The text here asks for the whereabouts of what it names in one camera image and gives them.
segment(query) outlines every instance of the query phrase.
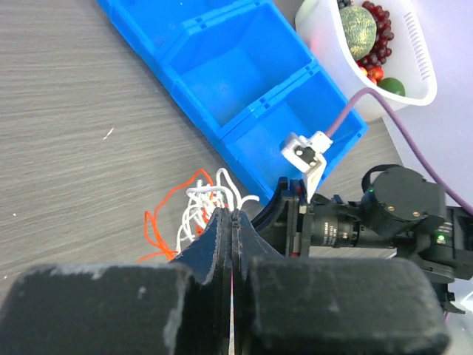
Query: green fruit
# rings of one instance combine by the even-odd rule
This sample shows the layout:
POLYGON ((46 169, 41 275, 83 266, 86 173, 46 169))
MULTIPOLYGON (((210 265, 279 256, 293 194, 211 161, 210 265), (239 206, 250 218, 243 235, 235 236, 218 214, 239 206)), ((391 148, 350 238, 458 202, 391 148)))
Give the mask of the green fruit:
POLYGON ((376 40, 376 22, 371 13, 361 6, 340 10, 341 24, 352 57, 359 61, 370 53, 376 40))
POLYGON ((399 96, 406 96, 404 85, 396 78, 384 78, 378 82, 378 86, 386 91, 392 92, 399 96))

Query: bunch of grapes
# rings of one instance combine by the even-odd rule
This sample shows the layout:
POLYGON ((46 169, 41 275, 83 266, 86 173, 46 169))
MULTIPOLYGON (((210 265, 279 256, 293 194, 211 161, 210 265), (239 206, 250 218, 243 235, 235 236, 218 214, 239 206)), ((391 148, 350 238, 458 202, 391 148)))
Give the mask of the bunch of grapes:
POLYGON ((391 31, 391 20, 389 11, 383 10, 380 5, 376 6, 371 1, 365 1, 362 7, 367 9, 376 21, 376 40, 370 53, 364 56, 358 64, 366 70, 373 67, 380 67, 386 63, 387 57, 392 54, 387 44, 394 39, 394 33, 391 31))
POLYGON ((338 8, 341 10, 347 6, 352 5, 352 0, 337 0, 338 8))

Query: gray wood surface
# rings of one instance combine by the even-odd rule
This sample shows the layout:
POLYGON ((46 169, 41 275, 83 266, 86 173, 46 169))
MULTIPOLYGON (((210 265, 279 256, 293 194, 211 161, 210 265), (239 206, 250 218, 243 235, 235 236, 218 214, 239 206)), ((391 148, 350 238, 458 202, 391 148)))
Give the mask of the gray wood surface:
MULTIPOLYGON (((35 264, 134 262, 154 252, 144 211, 198 168, 225 165, 95 0, 2 0, 0 64, 0 302, 35 264)), ((361 176, 377 163, 399 163, 381 121, 322 192, 358 198, 361 176)), ((178 195, 160 213, 171 245, 185 203, 178 195)))

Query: blue plastic bin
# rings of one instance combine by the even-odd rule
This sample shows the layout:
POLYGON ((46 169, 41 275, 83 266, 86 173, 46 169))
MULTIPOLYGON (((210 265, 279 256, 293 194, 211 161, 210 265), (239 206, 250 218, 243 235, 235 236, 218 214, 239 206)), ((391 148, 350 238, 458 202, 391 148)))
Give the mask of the blue plastic bin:
MULTIPOLYGON (((98 0, 172 98, 263 204, 291 133, 325 130, 347 102, 271 0, 98 0)), ((322 181, 367 131, 352 111, 322 181)))
MULTIPOLYGON (((281 154, 280 145, 291 133, 310 137, 324 131, 336 119, 347 99, 327 73, 314 65, 305 75, 269 100, 226 135, 217 150, 238 171, 247 189, 266 204, 279 177, 302 178, 281 154)), ((367 125, 352 111, 333 136, 325 153, 327 168, 321 183, 367 131, 367 125)))

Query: cable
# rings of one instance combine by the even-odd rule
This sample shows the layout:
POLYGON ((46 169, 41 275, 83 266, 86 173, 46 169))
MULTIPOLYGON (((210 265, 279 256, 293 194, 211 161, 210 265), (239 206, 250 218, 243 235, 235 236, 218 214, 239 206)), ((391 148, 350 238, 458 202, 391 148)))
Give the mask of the cable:
POLYGON ((467 203, 463 198, 460 197, 459 194, 457 194, 455 191, 453 191, 448 184, 443 181, 443 179, 440 177, 440 175, 432 168, 432 166, 429 164, 429 162, 426 160, 426 158, 422 155, 421 151, 419 148, 415 145, 414 140, 412 139, 411 135, 407 132, 406 127, 402 124, 401 120, 399 117, 395 114, 394 110, 391 108, 391 106, 384 100, 383 96, 377 92, 376 90, 370 88, 370 87, 365 87, 358 91, 349 101, 348 104, 343 108, 341 111, 340 115, 338 115, 337 119, 335 119, 335 122, 333 122, 332 126, 325 132, 325 135, 329 138, 332 138, 332 136, 335 134, 336 130, 341 126, 341 124, 344 122, 345 118, 348 116, 352 108, 355 106, 356 102, 364 95, 366 94, 371 94, 380 105, 386 110, 387 114, 391 117, 392 121, 394 124, 397 126, 401 134, 404 136, 404 139, 406 139, 407 144, 409 144, 409 147, 412 149, 414 152, 415 157, 421 162, 422 166, 424 169, 429 173, 430 176, 434 179, 434 181, 442 186, 446 193, 456 202, 458 203, 465 211, 467 211, 469 214, 473 214, 473 206, 467 203))
POLYGON ((241 209, 243 204, 249 200, 259 201, 259 197, 254 195, 249 195, 242 198, 242 195, 239 193, 238 188, 235 186, 234 182, 231 180, 230 175, 226 169, 219 169, 216 176, 217 185, 214 185, 213 180, 210 175, 204 170, 199 169, 195 174, 186 181, 184 184, 174 187, 161 201, 154 210, 154 214, 151 212, 145 212, 145 225, 144 225, 144 235, 148 243, 152 246, 155 246, 160 251, 141 257, 138 262, 141 263, 145 260, 151 259, 159 255, 165 255, 168 261, 174 259, 176 254, 181 252, 181 243, 188 241, 192 243, 196 237, 201 235, 207 226, 208 221, 210 220, 212 214, 214 213, 215 208, 228 208, 230 211, 234 211, 235 207, 241 209), (161 237, 159 230, 157 228, 157 213, 160 208, 168 203, 171 196, 179 189, 184 189, 191 185, 197 178, 198 175, 204 175, 205 179, 208 181, 206 185, 203 185, 202 180, 197 181, 197 186, 186 190, 186 194, 189 197, 189 201, 186 209, 183 212, 181 218, 181 225, 177 230, 176 237, 176 250, 171 250, 168 244, 161 237), (223 175, 227 181, 227 184, 230 188, 222 186, 223 175), (191 222, 194 222, 196 225, 196 233, 192 233, 191 222), (148 223, 151 223, 154 236, 156 241, 153 241, 148 234, 148 223))

